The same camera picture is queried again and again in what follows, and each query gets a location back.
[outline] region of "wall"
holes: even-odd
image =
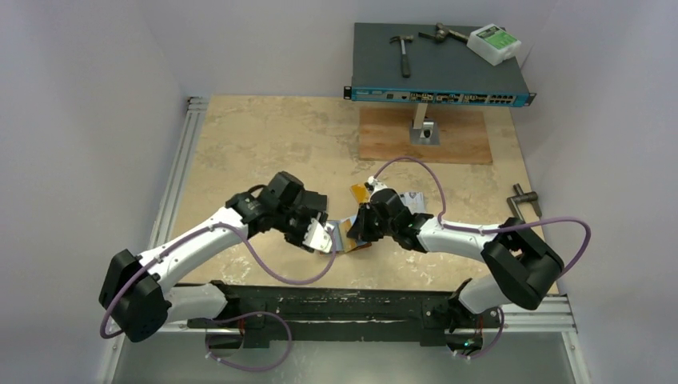
[[[0,382],[94,382],[98,290],[148,242],[185,100],[131,0],[2,0],[0,52]]]
[[[556,0],[139,2],[188,94],[340,96],[351,83],[355,22],[495,22],[523,41],[523,58]]]
[[[562,280],[596,383],[676,382],[678,6],[561,0],[524,64],[539,93],[514,113],[544,214],[593,238]],[[582,231],[548,228],[563,255]]]

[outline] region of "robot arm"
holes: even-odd
[[[99,302],[106,309],[114,304],[111,317],[133,342],[148,338],[167,322],[216,318],[228,302],[217,285],[176,286],[214,255],[271,229],[304,250],[330,251],[323,227],[327,213],[303,203],[307,192],[301,181],[280,172],[257,197],[249,191],[234,195],[210,218],[166,244],[136,256],[123,250],[111,260]],[[112,303],[143,268],[147,271]]]
[[[532,230],[485,234],[523,223],[519,219],[488,226],[439,221],[431,214],[411,213],[395,190],[374,178],[366,186],[369,202],[361,204],[348,236],[367,242],[389,236],[406,250],[446,252],[486,263],[490,275],[465,282],[455,293],[471,314],[509,303],[535,310],[564,268],[558,254]]]

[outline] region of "wooden tabletop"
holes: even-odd
[[[330,218],[357,212],[349,191],[365,182],[383,162],[358,158],[359,108],[390,106],[340,98],[213,96],[190,167],[173,236],[196,226],[238,192],[266,184],[280,170],[298,177],[308,190],[329,196]],[[503,222],[506,203],[519,182],[531,190],[508,108],[463,107],[483,112],[492,150],[492,165],[430,164],[444,187],[445,218],[457,222]],[[397,163],[380,180],[399,192],[423,192],[430,213],[441,210],[441,198],[430,176],[414,163]],[[524,206],[528,221],[536,220]],[[310,254],[287,244],[271,230],[252,239],[257,252],[279,274],[309,278],[328,256]],[[466,278],[488,273],[484,264],[452,254],[403,250],[385,238],[372,247],[340,254],[326,276],[312,286],[396,290],[454,290]],[[227,283],[281,285],[253,260],[243,245],[215,256],[184,282],[219,279]]]

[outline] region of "hammer head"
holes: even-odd
[[[389,39],[390,42],[399,42],[400,40],[404,42],[412,42],[414,40],[414,35],[408,34],[408,35],[403,35],[399,34],[397,36],[393,36],[392,38]]]

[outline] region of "green label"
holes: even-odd
[[[518,39],[514,38],[498,26],[490,26],[487,30],[480,32],[478,37],[482,38],[489,45],[497,48],[498,50],[504,48],[505,46],[510,46],[514,42],[518,41]]]

